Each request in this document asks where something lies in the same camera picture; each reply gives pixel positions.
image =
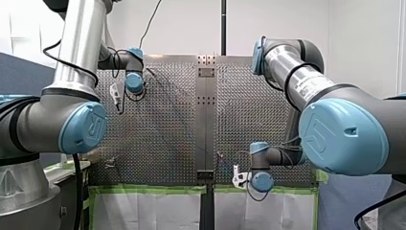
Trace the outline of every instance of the silver arm segment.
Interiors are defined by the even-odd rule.
[[[320,60],[308,41],[263,39],[255,46],[254,73],[286,89],[301,112],[306,158],[329,173],[406,173],[406,126],[401,122],[406,102],[401,97],[378,100],[354,85],[336,84],[321,73]]]
[[[102,27],[110,0],[70,1],[58,58],[96,73]],[[94,149],[106,129],[96,79],[58,63],[54,82],[40,101],[21,97],[0,102],[0,225],[57,230],[59,187],[49,185],[40,152],[83,153]]]

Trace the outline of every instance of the metal frame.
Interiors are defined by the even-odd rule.
[[[125,107],[126,113],[120,117],[110,100],[108,87],[112,82],[122,80],[124,72],[120,74],[118,79],[112,80],[110,77],[111,72],[103,71],[100,72],[101,83],[99,90],[101,100],[110,114],[110,123],[113,126],[109,127],[107,136],[101,144],[101,160],[93,166],[90,182],[92,185],[116,183],[146,183],[169,186],[206,185],[206,194],[201,197],[200,229],[214,229],[214,184],[232,183],[233,164],[239,163],[244,171],[247,171],[249,166],[249,156],[237,154],[237,151],[233,148],[239,147],[239,150],[248,150],[249,144],[252,141],[256,141],[250,139],[253,136],[265,138],[263,141],[270,141],[271,144],[282,142],[289,106],[284,101],[283,95],[272,91],[263,79],[251,75],[250,57],[146,56],[145,64],[146,68],[151,68],[152,71],[160,68],[169,69],[167,74],[170,74],[170,76],[168,76],[168,80],[165,83],[170,85],[161,86],[172,90],[169,92],[170,96],[175,94],[174,97],[176,97],[177,94],[185,90],[187,91],[185,93],[189,94],[177,99],[176,106],[179,109],[186,110],[185,117],[191,123],[189,125],[194,126],[194,128],[191,128],[191,135],[189,133],[185,134],[177,128],[177,126],[180,126],[179,123],[176,123],[176,118],[170,116],[161,117],[162,120],[169,119],[162,122],[173,122],[172,126],[168,126],[168,130],[164,126],[162,130],[156,129],[155,132],[152,132],[154,135],[158,135],[160,131],[165,132],[162,135],[178,135],[179,138],[172,140],[173,144],[183,145],[179,155],[186,155],[188,157],[179,158],[179,161],[172,162],[173,165],[168,167],[165,166],[168,163],[165,158],[167,156],[167,153],[165,153],[167,149],[161,149],[162,152],[157,153],[154,152],[156,147],[142,149],[143,145],[135,143],[135,140],[139,140],[137,138],[143,135],[148,135],[149,142],[156,140],[151,136],[151,132],[140,129],[146,127],[142,122],[148,122],[148,116],[160,116],[160,114],[154,114],[151,111],[143,115],[149,106],[153,106],[153,111],[155,112],[170,113],[170,109],[166,103],[161,102],[162,99],[159,98],[160,92],[149,90],[143,101],[139,103],[127,101]],[[149,76],[148,72],[145,73],[145,78],[147,83],[149,83],[147,87],[160,86],[154,82],[156,80],[152,76]],[[247,82],[247,85],[245,85],[247,88],[244,88],[246,92],[233,91],[234,85],[241,83],[238,82],[240,80]],[[188,89],[183,89],[182,85],[176,85],[176,83],[181,84],[185,83],[185,81],[189,87]],[[247,113],[248,117],[246,119],[255,121],[260,118],[266,120],[266,124],[260,130],[250,129],[249,127],[242,130],[237,128],[234,136],[225,135],[222,123],[224,119],[229,119],[230,117],[223,116],[224,110],[230,110],[229,112],[234,116],[232,113],[234,111],[233,107],[224,106],[225,100],[228,100],[227,97],[233,102],[238,102],[240,97],[243,97],[244,102],[250,102],[250,104],[246,105],[248,110],[253,109],[253,111],[250,110]],[[275,108],[265,107],[262,109],[262,105],[275,106]],[[232,121],[231,125],[235,126],[239,124]],[[156,143],[156,146],[164,147],[165,145]],[[232,165],[221,164],[222,162],[219,160],[224,159],[218,158],[218,155],[222,154],[224,148],[227,149],[227,146],[230,149],[229,153],[225,154],[224,159],[233,162]],[[181,172],[175,174],[180,177],[170,177],[169,180],[157,183],[157,174],[163,175],[171,172]],[[274,167],[271,169],[271,172],[275,176],[278,185],[294,187],[316,186],[315,173],[309,164],[299,166],[294,171],[288,171],[283,167]],[[136,173],[140,173],[142,178],[135,175]]]

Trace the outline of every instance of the blue joint cap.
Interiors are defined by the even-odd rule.
[[[274,179],[269,172],[257,172],[251,178],[251,186],[260,193],[271,191],[274,183]]]
[[[250,153],[255,154],[269,148],[269,144],[266,142],[254,142],[250,145]]]
[[[131,72],[125,78],[125,88],[131,93],[139,95],[144,90],[144,80],[139,74]]]
[[[253,53],[253,63],[251,66],[251,69],[253,71],[254,75],[263,75],[262,72],[262,62],[263,62],[263,56],[262,56],[262,38],[260,38],[254,46],[254,53]]]
[[[144,52],[141,49],[138,49],[136,47],[130,47],[127,49],[127,51],[133,54],[135,57],[144,60]]]
[[[59,133],[59,149],[66,154],[86,153],[101,142],[107,127],[100,103],[84,103],[66,120]]]
[[[329,173],[376,173],[388,158],[388,138],[381,124],[346,100],[323,99],[309,105],[302,113],[299,135],[306,157]]]

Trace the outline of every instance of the robotic arm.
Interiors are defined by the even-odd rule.
[[[111,0],[44,2],[65,19],[54,81],[40,98],[0,97],[0,225],[15,229],[59,228],[59,188],[48,184],[39,153],[86,153],[100,143],[107,118],[95,92],[98,66],[125,68],[126,89],[144,90],[142,51],[102,44]]]
[[[406,173],[402,97],[379,100],[354,85],[334,83],[322,74],[319,50],[304,40],[263,37],[255,46],[253,71],[273,87],[278,85],[297,110],[291,120],[297,122],[291,122],[287,132],[298,130],[303,150],[281,154],[267,143],[253,143],[250,184],[254,189],[269,192],[273,186],[269,166],[289,165],[288,158],[295,165],[307,158],[328,173]]]

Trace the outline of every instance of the metal bracket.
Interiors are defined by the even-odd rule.
[[[197,184],[207,185],[214,181],[214,171],[197,171]]]
[[[199,78],[214,78],[214,68],[199,68]]]

